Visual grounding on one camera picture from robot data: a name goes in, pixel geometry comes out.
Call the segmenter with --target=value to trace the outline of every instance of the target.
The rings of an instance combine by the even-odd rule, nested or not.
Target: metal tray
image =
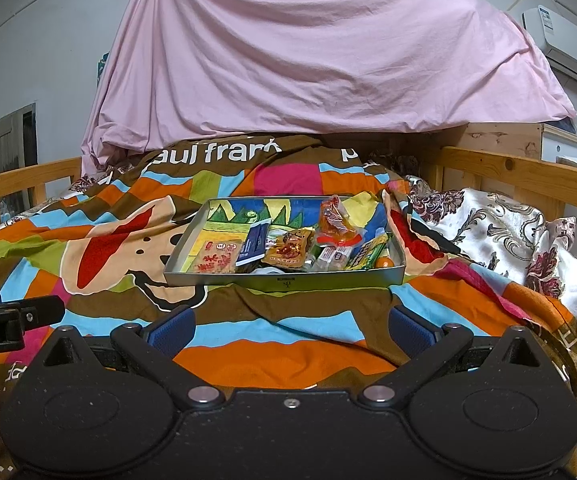
[[[189,255],[204,228],[204,224],[208,221],[208,215],[214,205],[218,205],[218,203],[223,204],[227,201],[230,205],[234,206],[233,210],[235,210],[235,206],[237,206],[238,203],[242,203],[242,208],[244,208],[244,204],[251,203],[251,201],[312,200],[321,203],[322,200],[326,198],[330,197],[256,196],[208,200],[200,208],[190,224],[188,224],[184,235],[175,246],[171,257],[167,261],[164,268],[166,283],[171,286],[230,285],[230,283],[236,283],[245,288],[260,290],[262,292],[336,290],[341,288],[401,285],[405,275],[406,259],[404,251],[395,237],[391,237],[389,241],[389,252],[395,263],[395,267],[386,269],[342,270],[337,272],[286,272],[284,274],[194,274],[191,272],[182,272],[181,269],[188,266]],[[385,229],[389,231],[389,226],[386,225]]]

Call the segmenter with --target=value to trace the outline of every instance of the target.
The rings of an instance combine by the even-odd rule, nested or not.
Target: cartoon tray lining
[[[251,223],[272,218],[270,232],[281,232],[317,224],[320,204],[325,196],[240,197],[208,200],[188,225],[164,268],[166,282],[172,286],[238,285],[262,292],[335,290],[368,286],[401,285],[405,256],[395,239],[389,241],[394,267],[339,272],[286,272],[284,274],[194,274],[185,272],[201,245],[208,240],[245,240]],[[378,203],[365,225],[366,239],[383,227],[389,231],[384,207]]]

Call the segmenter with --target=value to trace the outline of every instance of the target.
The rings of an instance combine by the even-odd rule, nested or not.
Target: plastic wrapper
[[[299,269],[307,257],[307,247],[313,231],[296,229],[277,238],[275,245],[268,248],[262,262],[280,269]]]
[[[322,253],[324,248],[315,242],[315,237],[311,238],[309,243],[309,249],[307,250],[307,257],[304,259],[304,265],[302,265],[299,270],[304,272],[313,272],[313,267],[317,261],[318,256]]]
[[[352,252],[352,247],[325,247],[313,266],[313,272],[344,270]]]
[[[242,248],[242,240],[227,240],[225,242],[208,240],[188,272],[195,274],[233,274],[235,261]]]
[[[375,266],[375,261],[379,258],[389,241],[389,235],[382,233],[373,240],[367,241],[346,266],[346,270],[367,270]]]
[[[353,247],[361,243],[365,230],[352,224],[349,214],[340,200],[333,195],[320,206],[320,218],[315,240],[319,245]]]

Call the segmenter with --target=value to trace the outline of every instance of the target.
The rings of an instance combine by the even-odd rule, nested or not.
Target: wooden bed frame
[[[31,207],[34,207],[46,200],[47,183],[68,177],[72,184],[80,177],[81,169],[82,159],[77,157],[0,173],[0,198],[31,189]]]
[[[326,143],[353,147],[362,158],[389,146],[395,153],[416,156],[421,176],[433,189],[502,192],[554,220],[563,215],[566,204],[577,206],[577,168],[539,160],[547,133],[577,144],[574,136],[543,124],[511,123],[473,123],[430,134],[338,134],[326,136]],[[46,183],[65,177],[72,183],[80,168],[77,157],[2,173],[0,197],[31,189],[32,206],[38,205],[46,200]]]

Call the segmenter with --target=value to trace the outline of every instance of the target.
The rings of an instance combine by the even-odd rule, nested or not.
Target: pink patch
[[[64,288],[64,282],[61,279],[57,280],[53,290],[51,291],[51,295],[59,296],[64,304],[67,304],[68,300],[71,298],[71,295]]]
[[[479,290],[492,300],[496,300],[500,306],[513,317],[516,317],[517,319],[531,319],[531,316],[524,312],[515,303],[510,302],[502,296],[498,296],[494,290],[492,290],[491,286],[485,282],[483,277],[467,266],[467,264],[457,260],[449,260],[448,264],[435,272],[434,276],[447,280],[464,280],[470,286],[476,288],[476,290]]]
[[[44,341],[44,338],[46,337],[46,332],[48,332],[48,327],[43,326],[42,328],[36,328],[35,330],[30,330],[30,332],[25,333],[25,347],[22,350],[16,350],[15,352],[9,353],[6,357],[6,362],[19,362],[29,365],[38,351],[40,351],[42,341]]]
[[[257,196],[324,194],[320,168],[316,164],[258,166],[253,187]]]

